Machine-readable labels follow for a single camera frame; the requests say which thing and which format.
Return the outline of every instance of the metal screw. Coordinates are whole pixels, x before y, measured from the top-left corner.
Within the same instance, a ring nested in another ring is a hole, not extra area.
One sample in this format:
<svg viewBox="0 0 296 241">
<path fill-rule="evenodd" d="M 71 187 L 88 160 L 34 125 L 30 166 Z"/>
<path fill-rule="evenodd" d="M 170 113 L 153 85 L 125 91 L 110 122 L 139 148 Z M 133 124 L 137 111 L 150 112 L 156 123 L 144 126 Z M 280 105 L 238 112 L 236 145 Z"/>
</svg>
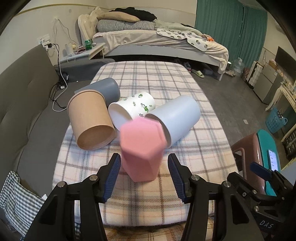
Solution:
<svg viewBox="0 0 296 241">
<path fill-rule="evenodd" d="M 58 182 L 58 184 L 57 184 L 57 186 L 58 186 L 59 188 L 65 186 L 65 185 L 66 185 L 66 183 L 65 183 L 64 181 Z"/>
<path fill-rule="evenodd" d="M 231 183 L 229 181 L 224 182 L 223 185 L 227 188 L 231 187 Z"/>
<path fill-rule="evenodd" d="M 91 176 L 89 177 L 89 179 L 90 179 L 91 181 L 95 181 L 95 180 L 98 179 L 98 176 L 97 176 L 97 175 L 91 175 Z"/>
<path fill-rule="evenodd" d="M 200 176 L 199 175 L 192 175 L 191 179 L 194 181 L 198 181 L 200 179 Z"/>
</svg>

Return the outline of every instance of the checkered fabric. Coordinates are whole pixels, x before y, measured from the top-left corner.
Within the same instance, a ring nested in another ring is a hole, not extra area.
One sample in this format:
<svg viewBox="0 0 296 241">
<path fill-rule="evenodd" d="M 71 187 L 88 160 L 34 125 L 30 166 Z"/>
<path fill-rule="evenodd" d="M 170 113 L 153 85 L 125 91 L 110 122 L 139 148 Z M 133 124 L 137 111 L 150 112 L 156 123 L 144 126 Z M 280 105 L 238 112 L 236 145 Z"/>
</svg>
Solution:
<svg viewBox="0 0 296 241">
<path fill-rule="evenodd" d="M 207 97 L 181 65 L 167 62 L 128 61 L 104 65 L 92 83 L 111 77 L 120 87 L 121 98 L 139 92 L 150 93 L 156 107 L 179 95 L 194 98 L 201 110 L 200 120 L 172 147 L 166 149 L 154 181 L 134 183 L 121 169 L 111 198 L 100 204 L 104 224 L 115 226 L 155 226 L 185 221 L 189 206 L 177 197 L 167 165 L 175 153 L 182 165 L 207 181 L 222 183 L 237 171 L 222 126 Z M 95 151 L 80 149 L 68 127 L 56 164 L 53 186 L 59 181 L 81 182 L 106 165 L 113 153 L 121 153 L 118 138 Z M 209 212 L 213 212 L 210 203 Z M 79 221 L 79 208 L 75 216 Z"/>
<path fill-rule="evenodd" d="M 20 177 L 10 171 L 0 193 L 0 207 L 12 226 L 25 236 L 44 200 L 20 184 Z"/>
<path fill-rule="evenodd" d="M 154 30 L 154 25 L 154 22 L 149 21 L 126 22 L 114 19 L 101 19 L 96 28 L 98 33 L 105 33 L 121 30 Z"/>
</svg>

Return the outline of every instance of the gray checkered pillow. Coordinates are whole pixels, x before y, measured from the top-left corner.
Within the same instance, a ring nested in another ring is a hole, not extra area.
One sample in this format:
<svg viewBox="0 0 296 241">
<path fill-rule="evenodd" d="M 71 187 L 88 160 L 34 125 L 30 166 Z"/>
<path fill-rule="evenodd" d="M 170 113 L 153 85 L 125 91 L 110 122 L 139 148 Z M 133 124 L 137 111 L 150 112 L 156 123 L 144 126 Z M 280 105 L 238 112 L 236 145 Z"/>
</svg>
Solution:
<svg viewBox="0 0 296 241">
<path fill-rule="evenodd" d="M 154 22 L 138 21 L 126 22 L 114 19 L 101 19 L 97 24 L 99 33 L 121 31 L 121 30 L 154 30 Z"/>
</svg>

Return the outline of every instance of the gray sofa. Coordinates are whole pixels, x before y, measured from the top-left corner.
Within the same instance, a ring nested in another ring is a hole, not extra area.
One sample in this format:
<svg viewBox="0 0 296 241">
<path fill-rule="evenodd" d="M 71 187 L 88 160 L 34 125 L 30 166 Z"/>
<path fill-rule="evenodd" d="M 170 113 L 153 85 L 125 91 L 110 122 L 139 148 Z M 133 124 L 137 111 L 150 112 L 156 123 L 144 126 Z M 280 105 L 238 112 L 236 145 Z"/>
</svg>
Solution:
<svg viewBox="0 0 296 241">
<path fill-rule="evenodd" d="M 114 60 L 61 65 L 71 83 L 59 104 L 66 106 L 74 91 L 88 85 L 99 68 L 109 62 Z M 54 112 L 49 101 L 50 90 L 58 79 L 41 45 L 0 74 L 0 189 L 13 170 L 30 191 L 39 196 L 51 192 L 59 149 L 70 122 L 67 111 Z M 7 235 L 1 219 L 5 220 L 5 216 L 0 208 L 0 240 Z"/>
</svg>

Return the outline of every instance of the pink hexagonal cup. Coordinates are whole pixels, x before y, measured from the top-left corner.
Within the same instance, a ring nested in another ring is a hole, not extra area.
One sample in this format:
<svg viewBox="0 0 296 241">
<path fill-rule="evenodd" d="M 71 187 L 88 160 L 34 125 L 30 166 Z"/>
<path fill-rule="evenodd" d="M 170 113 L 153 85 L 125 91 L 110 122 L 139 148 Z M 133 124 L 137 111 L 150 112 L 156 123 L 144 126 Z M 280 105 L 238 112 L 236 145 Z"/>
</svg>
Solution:
<svg viewBox="0 0 296 241">
<path fill-rule="evenodd" d="M 161 124 L 138 117 L 120 128 L 121 165 L 134 182 L 157 177 L 167 145 Z"/>
</svg>

